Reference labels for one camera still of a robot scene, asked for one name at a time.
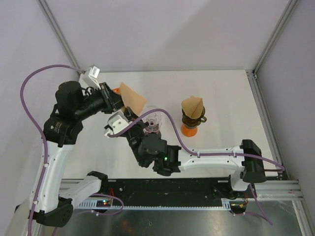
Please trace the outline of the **orange coffee filter box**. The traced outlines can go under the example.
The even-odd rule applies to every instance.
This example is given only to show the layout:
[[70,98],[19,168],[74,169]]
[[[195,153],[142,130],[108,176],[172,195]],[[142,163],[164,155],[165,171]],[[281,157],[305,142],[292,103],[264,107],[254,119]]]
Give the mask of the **orange coffee filter box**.
[[113,89],[113,92],[115,92],[115,93],[118,94],[118,95],[121,94],[120,88],[114,88],[114,89]]

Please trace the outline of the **clear glass dripper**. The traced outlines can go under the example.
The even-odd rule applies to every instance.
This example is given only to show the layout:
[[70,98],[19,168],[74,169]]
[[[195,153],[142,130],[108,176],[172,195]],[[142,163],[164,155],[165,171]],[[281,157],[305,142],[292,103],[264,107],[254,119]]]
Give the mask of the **clear glass dripper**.
[[162,126],[161,112],[152,112],[145,116],[142,120],[147,125],[145,127],[146,133],[160,133],[160,128]]

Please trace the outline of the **dark green dripper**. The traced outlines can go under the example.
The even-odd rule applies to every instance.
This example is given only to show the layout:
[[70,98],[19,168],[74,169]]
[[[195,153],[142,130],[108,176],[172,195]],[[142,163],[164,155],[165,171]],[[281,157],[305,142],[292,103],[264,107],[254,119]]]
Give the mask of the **dark green dripper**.
[[184,110],[182,110],[182,123],[184,126],[186,126],[188,129],[193,129],[199,126],[201,123],[205,123],[207,121],[207,118],[205,117],[205,108],[203,108],[202,113],[200,117],[198,118],[190,118],[188,117]]

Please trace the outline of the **orange glass carafe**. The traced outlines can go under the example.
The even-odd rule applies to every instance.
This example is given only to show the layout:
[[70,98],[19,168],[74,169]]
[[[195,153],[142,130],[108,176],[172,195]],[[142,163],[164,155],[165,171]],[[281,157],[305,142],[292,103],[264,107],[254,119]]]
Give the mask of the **orange glass carafe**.
[[186,137],[193,137],[197,134],[198,127],[189,127],[184,124],[181,126],[181,133]]

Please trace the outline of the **brown paper coffee filter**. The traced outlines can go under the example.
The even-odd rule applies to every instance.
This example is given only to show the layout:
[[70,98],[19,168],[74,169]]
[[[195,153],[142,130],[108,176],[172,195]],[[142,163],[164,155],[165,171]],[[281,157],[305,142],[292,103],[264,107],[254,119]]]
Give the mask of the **brown paper coffee filter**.
[[201,117],[203,111],[203,99],[200,97],[191,96],[181,102],[182,110],[185,115],[191,119]]

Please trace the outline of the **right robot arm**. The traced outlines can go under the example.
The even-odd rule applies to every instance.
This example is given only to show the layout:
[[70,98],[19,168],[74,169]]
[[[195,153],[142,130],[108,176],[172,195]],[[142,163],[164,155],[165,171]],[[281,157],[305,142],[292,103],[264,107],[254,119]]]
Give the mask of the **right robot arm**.
[[133,127],[122,134],[140,167],[153,165],[153,171],[165,177],[190,169],[220,168],[232,170],[227,192],[239,197],[250,183],[266,181],[261,149],[256,143],[244,139],[239,146],[217,151],[196,152],[185,150],[183,146],[169,145],[160,134],[146,134],[143,121],[137,121]]

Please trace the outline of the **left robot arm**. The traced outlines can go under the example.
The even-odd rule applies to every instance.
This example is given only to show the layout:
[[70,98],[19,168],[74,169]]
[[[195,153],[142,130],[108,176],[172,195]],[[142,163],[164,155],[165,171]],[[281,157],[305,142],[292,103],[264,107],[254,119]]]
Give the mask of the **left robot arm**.
[[83,130],[82,122],[103,112],[111,114],[123,106],[122,98],[106,83],[82,88],[79,82],[59,85],[56,104],[41,130],[43,156],[30,199],[30,221],[61,228],[70,220],[73,210],[87,197],[108,193],[108,176],[91,171],[71,193],[60,194],[65,165]]

